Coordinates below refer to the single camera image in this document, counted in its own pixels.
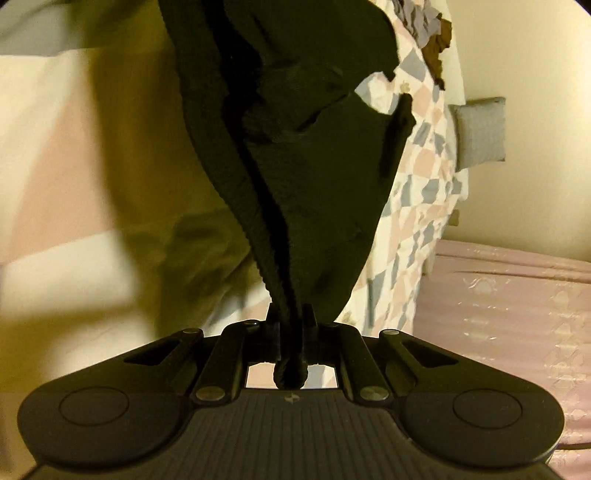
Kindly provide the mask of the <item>black pants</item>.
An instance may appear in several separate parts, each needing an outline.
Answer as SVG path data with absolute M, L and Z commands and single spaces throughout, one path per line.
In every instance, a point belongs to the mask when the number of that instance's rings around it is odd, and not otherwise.
M 300 388 L 312 328 L 348 302 L 415 126 L 409 95 L 381 113 L 358 94 L 370 75 L 394 79 L 394 27 L 369 1 L 159 9 L 190 141 L 276 309 L 274 381 Z

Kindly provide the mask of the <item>checkered pink grey quilt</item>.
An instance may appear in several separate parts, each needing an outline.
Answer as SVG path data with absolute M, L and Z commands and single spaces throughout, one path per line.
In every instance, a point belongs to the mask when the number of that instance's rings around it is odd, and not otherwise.
M 163 1 L 1 8 L 1 392 L 37 386 L 186 327 L 216 334 L 271 298 L 249 240 L 186 130 Z M 446 95 L 393 1 L 394 79 L 358 87 L 415 126 L 370 254 L 337 317 L 410 330 L 424 262 L 468 176 Z

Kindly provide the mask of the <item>pink curtain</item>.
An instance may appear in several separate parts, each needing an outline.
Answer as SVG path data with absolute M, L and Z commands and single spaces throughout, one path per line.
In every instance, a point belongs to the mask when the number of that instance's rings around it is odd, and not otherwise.
M 552 467 L 590 476 L 590 264 L 442 240 L 421 281 L 416 337 L 534 382 L 560 403 Z

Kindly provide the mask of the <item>grey plaid pillow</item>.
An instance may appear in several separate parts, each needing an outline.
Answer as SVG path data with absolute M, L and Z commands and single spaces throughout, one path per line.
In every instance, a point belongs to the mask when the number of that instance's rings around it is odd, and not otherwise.
M 451 105 L 459 171 L 506 160 L 506 99 L 491 97 Z

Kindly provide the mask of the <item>brown garment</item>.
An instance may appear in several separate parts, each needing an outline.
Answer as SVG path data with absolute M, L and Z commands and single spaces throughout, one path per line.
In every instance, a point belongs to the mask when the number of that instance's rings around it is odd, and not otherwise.
M 441 19 L 440 32 L 433 34 L 427 45 L 422 49 L 422 54 L 434 84 L 441 90 L 445 90 L 443 79 L 443 62 L 441 54 L 451 46 L 453 36 L 452 23 L 447 19 Z

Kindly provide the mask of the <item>purple grey garment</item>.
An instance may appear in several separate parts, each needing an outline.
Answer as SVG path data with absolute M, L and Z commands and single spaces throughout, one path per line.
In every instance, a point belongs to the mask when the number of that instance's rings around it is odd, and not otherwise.
M 442 13 L 429 0 L 394 0 L 394 12 L 420 48 L 442 30 Z

